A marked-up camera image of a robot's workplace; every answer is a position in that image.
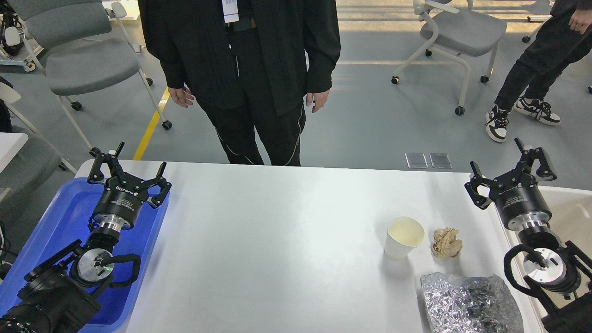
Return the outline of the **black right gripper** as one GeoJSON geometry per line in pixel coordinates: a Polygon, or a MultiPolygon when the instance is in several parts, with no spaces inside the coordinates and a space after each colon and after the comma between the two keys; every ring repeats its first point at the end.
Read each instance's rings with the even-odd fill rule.
{"type": "Polygon", "coordinates": [[[527,146],[519,138],[514,141],[521,152],[514,169],[515,184],[487,179],[476,162],[471,161],[472,176],[464,187],[472,202],[481,210],[486,210],[494,202],[502,224],[508,230],[549,226],[552,213],[537,184],[540,181],[554,181],[557,175],[543,148],[527,146]],[[480,194],[479,187],[488,188],[488,196],[480,194]]]}

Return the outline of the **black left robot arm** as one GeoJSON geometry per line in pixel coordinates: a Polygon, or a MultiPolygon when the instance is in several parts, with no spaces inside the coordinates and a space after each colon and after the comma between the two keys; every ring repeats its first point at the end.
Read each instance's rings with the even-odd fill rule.
{"type": "Polygon", "coordinates": [[[172,187],[125,172],[124,143],[64,185],[1,286],[3,333],[112,332],[139,294],[172,187]]]}

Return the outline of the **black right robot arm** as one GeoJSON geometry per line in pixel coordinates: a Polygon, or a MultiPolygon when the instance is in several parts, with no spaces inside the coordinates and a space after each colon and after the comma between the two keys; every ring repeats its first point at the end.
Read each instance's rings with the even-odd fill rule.
{"type": "Polygon", "coordinates": [[[549,333],[589,333],[592,297],[576,295],[582,275],[591,276],[591,259],[571,241],[562,242],[551,229],[552,213],[539,188],[538,179],[556,179],[543,148],[526,146],[514,139],[520,160],[510,171],[487,179],[471,162],[472,176],[465,189],[472,202],[484,210],[491,203],[507,230],[516,232],[519,243],[503,259],[505,277],[518,291],[539,301],[546,311],[541,319],[549,333]],[[568,298],[558,307],[548,296],[554,292],[568,298]]]}

